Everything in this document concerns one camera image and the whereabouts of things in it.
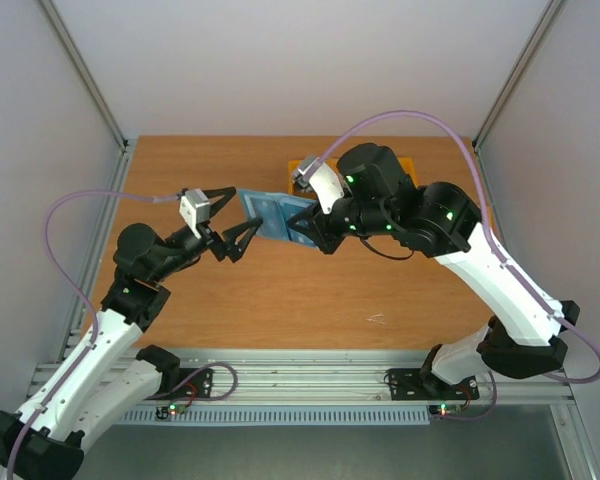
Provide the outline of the small circuit board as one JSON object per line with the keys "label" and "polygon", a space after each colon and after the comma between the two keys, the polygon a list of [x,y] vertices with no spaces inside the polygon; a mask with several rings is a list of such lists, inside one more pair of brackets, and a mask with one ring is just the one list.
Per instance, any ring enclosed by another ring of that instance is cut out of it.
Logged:
{"label": "small circuit board", "polygon": [[441,403],[429,406],[429,413],[433,417],[443,418],[462,413],[464,407],[459,404]]}
{"label": "small circuit board", "polygon": [[157,407],[155,409],[155,419],[157,421],[167,421],[176,416],[184,415],[187,409],[187,406],[179,404],[169,404],[168,406]]}

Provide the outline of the left small circuit board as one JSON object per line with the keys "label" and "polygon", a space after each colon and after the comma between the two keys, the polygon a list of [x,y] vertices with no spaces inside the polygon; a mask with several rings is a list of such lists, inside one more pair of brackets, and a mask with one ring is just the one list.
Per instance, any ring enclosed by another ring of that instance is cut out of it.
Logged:
{"label": "left small circuit board", "polygon": [[167,421],[176,416],[184,415],[187,409],[187,406],[179,404],[169,404],[168,406],[157,407],[155,409],[155,419],[157,421]]}

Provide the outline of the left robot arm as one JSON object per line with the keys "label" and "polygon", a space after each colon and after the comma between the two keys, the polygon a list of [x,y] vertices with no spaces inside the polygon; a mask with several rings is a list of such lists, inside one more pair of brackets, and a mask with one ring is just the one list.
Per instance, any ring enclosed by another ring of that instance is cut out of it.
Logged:
{"label": "left robot arm", "polygon": [[163,282],[195,265],[205,252],[239,261],[261,227],[251,218],[223,233],[211,219],[235,188],[184,189],[149,203],[176,201],[184,225],[167,238],[135,223],[118,236],[114,280],[95,309],[91,327],[51,378],[15,412],[0,411],[0,465],[6,479],[72,479],[86,451],[122,414],[143,400],[191,404],[210,395],[204,381],[213,367],[184,370],[180,359],[156,345],[141,349],[116,379],[102,378],[161,313],[170,292]]}

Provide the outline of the middle yellow bin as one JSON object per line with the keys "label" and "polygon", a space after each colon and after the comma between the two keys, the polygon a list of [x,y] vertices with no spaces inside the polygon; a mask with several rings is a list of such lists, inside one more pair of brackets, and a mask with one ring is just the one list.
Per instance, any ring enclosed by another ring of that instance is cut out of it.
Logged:
{"label": "middle yellow bin", "polygon": [[410,176],[414,185],[418,186],[419,182],[418,182],[415,164],[413,162],[413,159],[410,157],[399,157],[398,161],[399,161],[399,164],[401,165],[401,167],[403,168],[403,170],[405,171],[405,173]]}

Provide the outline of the teal card holder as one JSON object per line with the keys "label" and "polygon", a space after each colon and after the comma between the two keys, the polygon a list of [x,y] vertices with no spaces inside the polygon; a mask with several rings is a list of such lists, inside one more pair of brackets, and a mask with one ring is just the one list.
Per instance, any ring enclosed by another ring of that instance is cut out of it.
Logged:
{"label": "teal card holder", "polygon": [[263,223],[256,235],[271,240],[286,241],[316,248],[306,235],[288,227],[287,221],[310,207],[314,201],[284,193],[238,189],[244,213],[248,219],[261,218]]}

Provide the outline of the right frame post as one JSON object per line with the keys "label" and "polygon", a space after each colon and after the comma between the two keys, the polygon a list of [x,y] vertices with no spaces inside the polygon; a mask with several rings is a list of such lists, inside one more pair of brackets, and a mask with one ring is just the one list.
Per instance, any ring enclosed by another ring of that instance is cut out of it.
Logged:
{"label": "right frame post", "polygon": [[546,2],[484,121],[472,140],[472,146],[476,153],[485,144],[566,5],[566,0],[550,0]]}

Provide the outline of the left frame post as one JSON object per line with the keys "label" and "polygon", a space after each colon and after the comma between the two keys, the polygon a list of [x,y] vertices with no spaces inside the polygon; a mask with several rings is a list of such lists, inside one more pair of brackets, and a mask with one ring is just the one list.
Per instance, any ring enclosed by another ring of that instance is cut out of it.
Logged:
{"label": "left frame post", "polygon": [[75,70],[79,80],[86,89],[91,101],[106,124],[107,129],[109,130],[109,133],[113,137],[115,143],[118,145],[121,151],[125,151],[128,146],[128,140],[123,134],[118,122],[114,118],[114,115],[109,108],[101,89],[98,87],[95,78],[93,77],[55,2],[52,0],[37,0],[36,4],[41,9],[41,12],[48,21],[50,28],[58,39],[61,48],[69,60],[69,63]]}

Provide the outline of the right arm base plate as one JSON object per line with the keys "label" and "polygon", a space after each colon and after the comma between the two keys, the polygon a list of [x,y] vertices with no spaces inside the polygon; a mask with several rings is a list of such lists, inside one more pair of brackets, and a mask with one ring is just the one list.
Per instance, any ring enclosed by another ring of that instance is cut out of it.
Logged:
{"label": "right arm base plate", "polygon": [[418,368],[391,368],[383,377],[383,383],[389,389],[392,401],[466,401],[480,398],[476,379],[469,377],[460,384],[441,383],[426,387],[419,376]]}

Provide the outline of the right small circuit board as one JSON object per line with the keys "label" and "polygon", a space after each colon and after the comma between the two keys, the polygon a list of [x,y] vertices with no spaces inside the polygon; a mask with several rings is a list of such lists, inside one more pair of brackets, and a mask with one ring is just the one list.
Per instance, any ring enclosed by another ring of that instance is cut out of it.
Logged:
{"label": "right small circuit board", "polygon": [[441,403],[429,406],[429,413],[433,417],[443,418],[462,413],[464,407],[459,404]]}

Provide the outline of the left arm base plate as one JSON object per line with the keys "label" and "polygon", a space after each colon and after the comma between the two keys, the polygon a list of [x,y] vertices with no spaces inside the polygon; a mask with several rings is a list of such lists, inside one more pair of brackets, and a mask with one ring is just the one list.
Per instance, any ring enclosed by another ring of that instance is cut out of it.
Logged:
{"label": "left arm base plate", "polygon": [[201,369],[180,368],[177,373],[165,374],[158,391],[149,400],[188,400],[208,399],[214,371],[212,368]]}

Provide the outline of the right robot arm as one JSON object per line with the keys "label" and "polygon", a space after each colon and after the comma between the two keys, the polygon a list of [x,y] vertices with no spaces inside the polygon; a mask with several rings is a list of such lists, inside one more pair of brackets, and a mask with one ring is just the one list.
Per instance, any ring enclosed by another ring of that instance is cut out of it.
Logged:
{"label": "right robot arm", "polygon": [[353,147],[334,168],[321,166],[310,185],[317,201],[287,225],[322,253],[334,253],[348,236],[389,235],[449,269],[491,309],[479,331],[428,353],[418,382],[430,397],[489,370],[526,379],[562,368],[568,347],[561,323],[576,322],[578,305],[552,298],[520,272],[486,236],[479,207],[461,188],[416,186],[395,153],[375,143]]}

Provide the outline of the right yellow bin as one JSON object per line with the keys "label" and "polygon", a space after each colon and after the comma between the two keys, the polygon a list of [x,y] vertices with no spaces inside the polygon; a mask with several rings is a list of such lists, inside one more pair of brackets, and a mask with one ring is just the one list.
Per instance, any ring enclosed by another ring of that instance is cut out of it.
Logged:
{"label": "right yellow bin", "polygon": [[497,237],[497,225],[494,220],[493,209],[491,205],[486,206],[485,220],[483,224],[489,223],[490,233],[493,238]]}

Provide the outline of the frame post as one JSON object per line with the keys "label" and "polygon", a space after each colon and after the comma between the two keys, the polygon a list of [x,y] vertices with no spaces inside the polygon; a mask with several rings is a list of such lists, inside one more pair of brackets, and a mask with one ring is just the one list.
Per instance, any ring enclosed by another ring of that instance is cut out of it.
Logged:
{"label": "frame post", "polygon": [[546,2],[484,121],[472,140],[472,146],[476,153],[485,144],[566,5],[566,0],[550,0]]}
{"label": "frame post", "polygon": [[125,151],[128,146],[128,140],[123,134],[118,122],[114,118],[114,115],[109,108],[101,89],[98,87],[95,78],[93,77],[55,2],[52,0],[37,0],[36,4],[41,9],[41,12],[48,21],[50,28],[58,39],[61,48],[69,60],[69,63],[75,70],[79,80],[86,89],[91,101],[106,124],[107,129],[109,130],[109,133],[113,137],[115,143],[118,145],[121,151]]}

